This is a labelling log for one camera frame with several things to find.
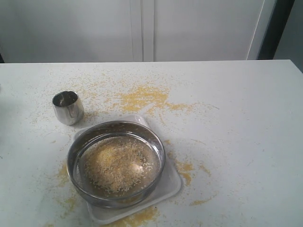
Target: cabinet door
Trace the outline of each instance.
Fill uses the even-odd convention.
[[[153,60],[256,59],[274,4],[275,0],[154,0]]]
[[[2,0],[0,53],[5,62],[142,61],[140,1]]]

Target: metal cup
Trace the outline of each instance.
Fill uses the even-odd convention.
[[[57,119],[66,125],[77,123],[83,118],[84,110],[78,94],[63,91],[53,97],[53,109]]]

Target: table surface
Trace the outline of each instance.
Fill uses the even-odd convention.
[[[59,123],[52,97],[79,93]],[[109,226],[303,226],[303,74],[291,61],[0,64],[0,225],[95,226],[66,174],[72,136],[133,113],[180,193]]]

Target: white tray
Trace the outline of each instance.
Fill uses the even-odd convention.
[[[149,128],[149,125],[147,124],[145,119],[137,114],[130,115],[120,120],[140,123]],[[81,133],[83,133],[88,128],[84,128],[77,132],[74,135],[74,139],[80,136]],[[172,162],[168,159],[168,157],[166,157],[166,162],[161,179],[158,182],[158,185],[155,190],[145,200],[129,208],[118,210],[104,209],[87,203],[89,214],[93,221],[95,221],[99,225],[109,224],[177,194],[181,189],[181,185],[182,181],[179,174],[177,173]]]

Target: white wall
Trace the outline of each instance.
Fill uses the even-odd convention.
[[[5,62],[133,61],[130,1],[2,0]]]
[[[303,72],[303,1],[295,0],[274,59],[290,59]]]
[[[249,58],[256,59],[274,3],[155,0],[155,61],[245,60],[257,35]],[[262,27],[258,34],[257,26]]]

